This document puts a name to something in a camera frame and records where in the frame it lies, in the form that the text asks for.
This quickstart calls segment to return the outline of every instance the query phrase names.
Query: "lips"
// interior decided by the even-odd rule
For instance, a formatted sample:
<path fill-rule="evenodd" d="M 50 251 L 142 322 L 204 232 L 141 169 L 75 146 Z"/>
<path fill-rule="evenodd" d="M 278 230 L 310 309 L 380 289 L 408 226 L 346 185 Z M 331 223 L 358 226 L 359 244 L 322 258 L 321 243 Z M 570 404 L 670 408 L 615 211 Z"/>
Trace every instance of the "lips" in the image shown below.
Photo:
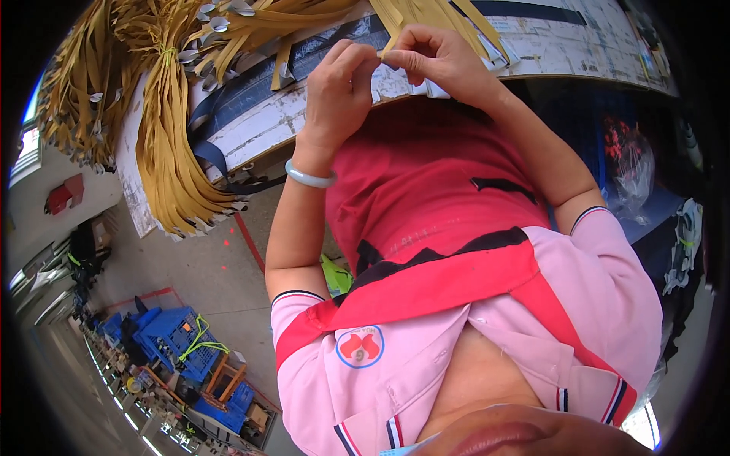
<path fill-rule="evenodd" d="M 519 445 L 541 440 L 546 435 L 526 422 L 506 422 L 475 431 L 448 456 L 487 456 L 505 445 Z"/>

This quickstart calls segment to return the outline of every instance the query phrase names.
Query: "bundle of zippers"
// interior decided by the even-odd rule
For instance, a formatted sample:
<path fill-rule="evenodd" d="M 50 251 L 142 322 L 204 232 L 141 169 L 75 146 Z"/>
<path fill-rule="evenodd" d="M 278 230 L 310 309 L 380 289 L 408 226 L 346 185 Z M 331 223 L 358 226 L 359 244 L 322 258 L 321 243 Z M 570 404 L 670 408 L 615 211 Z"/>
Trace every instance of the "bundle of zippers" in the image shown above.
<path fill-rule="evenodd" d="M 214 90 L 262 58 L 276 54 L 272 90 L 294 82 L 288 67 L 293 34 L 317 28 L 347 16 L 359 0 L 211 0 L 196 17 L 203 24 L 188 37 L 178 55 L 185 70 L 204 79 L 203 89 Z M 490 70 L 519 61 L 491 24 L 470 0 L 369 0 L 391 35 L 383 51 L 390 50 L 401 30 L 410 23 L 449 28 L 472 46 Z M 413 95 L 422 88 L 411 88 Z"/>
<path fill-rule="evenodd" d="M 272 90 L 294 81 L 295 35 L 344 20 L 360 0 L 95 0 L 50 62 L 39 92 L 42 140 L 72 161 L 114 168 L 115 137 L 143 72 L 149 71 L 136 155 L 158 227 L 180 239 L 204 233 L 243 203 L 218 190 L 188 143 L 188 78 L 213 90 L 276 54 Z M 460 33 L 489 69 L 518 61 L 469 0 L 370 0 L 391 35 L 409 23 Z M 358 17 L 367 14 L 367 5 Z M 439 96 L 427 82 L 412 94 Z"/>
<path fill-rule="evenodd" d="M 113 0 L 95 1 L 46 68 L 38 95 L 41 139 L 79 166 L 114 168 L 115 135 L 139 80 L 140 55 L 114 37 Z"/>

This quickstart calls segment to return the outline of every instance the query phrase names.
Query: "pink polo shirt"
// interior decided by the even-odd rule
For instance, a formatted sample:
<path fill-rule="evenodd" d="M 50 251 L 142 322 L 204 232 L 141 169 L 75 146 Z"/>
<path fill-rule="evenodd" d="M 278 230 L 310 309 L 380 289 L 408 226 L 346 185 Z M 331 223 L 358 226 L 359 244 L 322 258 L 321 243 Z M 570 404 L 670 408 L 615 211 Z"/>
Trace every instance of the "pink polo shirt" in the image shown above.
<path fill-rule="evenodd" d="M 640 394 L 659 356 L 661 306 L 621 226 L 592 209 L 570 236 L 523 228 L 583 344 Z M 300 312 L 322 301 L 283 293 L 272 306 L 274 345 Z M 508 295 L 401 322 L 321 336 L 281 365 L 284 425 L 308 455 L 377 455 L 415 443 L 466 322 L 504 349 L 546 409 L 606 422 L 620 382 L 583 366 Z"/>

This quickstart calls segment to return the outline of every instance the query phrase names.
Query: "chair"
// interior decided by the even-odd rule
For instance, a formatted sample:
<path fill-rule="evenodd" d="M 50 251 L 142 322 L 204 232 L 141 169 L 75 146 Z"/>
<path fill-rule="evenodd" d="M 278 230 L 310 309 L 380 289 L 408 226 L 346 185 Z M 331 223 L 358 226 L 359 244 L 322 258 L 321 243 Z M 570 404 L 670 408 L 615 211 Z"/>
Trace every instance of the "chair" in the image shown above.
<path fill-rule="evenodd" d="M 243 381 L 243 377 L 246 372 L 246 364 L 242 363 L 241 367 L 238 369 L 228 365 L 226 361 L 228 360 L 228 353 L 223 353 L 223 358 L 220 360 L 218 364 L 218 368 L 215 369 L 215 373 L 213 374 L 213 378 L 210 380 L 210 383 L 208 384 L 208 388 L 205 389 L 204 392 L 200 394 L 200 396 L 211 406 L 215 407 L 218 410 L 221 411 L 228 411 L 228 407 L 226 406 L 226 401 L 231 398 L 231 395 L 233 395 L 233 392 L 236 390 L 236 387 Z M 213 392 L 215 391 L 215 388 L 218 386 L 218 383 L 220 383 L 221 379 L 225 376 L 231 377 L 231 381 L 228 383 L 228 386 L 223 391 L 223 394 L 220 395 L 220 397 L 215 397 L 213 395 Z"/>

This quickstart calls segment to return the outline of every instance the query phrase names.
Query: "cardboard box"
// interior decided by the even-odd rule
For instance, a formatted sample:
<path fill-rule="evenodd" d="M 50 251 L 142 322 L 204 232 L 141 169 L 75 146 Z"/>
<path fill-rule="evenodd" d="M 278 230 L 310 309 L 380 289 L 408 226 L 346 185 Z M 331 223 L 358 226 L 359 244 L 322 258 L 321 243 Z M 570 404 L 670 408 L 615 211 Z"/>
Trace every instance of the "cardboard box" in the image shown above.
<path fill-rule="evenodd" d="M 97 250 L 108 247 L 111 244 L 112 235 L 107 229 L 104 215 L 99 215 L 91 221 L 91 230 L 93 232 L 93 243 Z"/>
<path fill-rule="evenodd" d="M 266 421 L 269 419 L 269 415 L 266 411 L 259 406 L 257 403 L 252 403 L 246 412 L 246 416 L 249 420 L 256 423 L 258 429 L 263 432 L 266 429 Z"/>

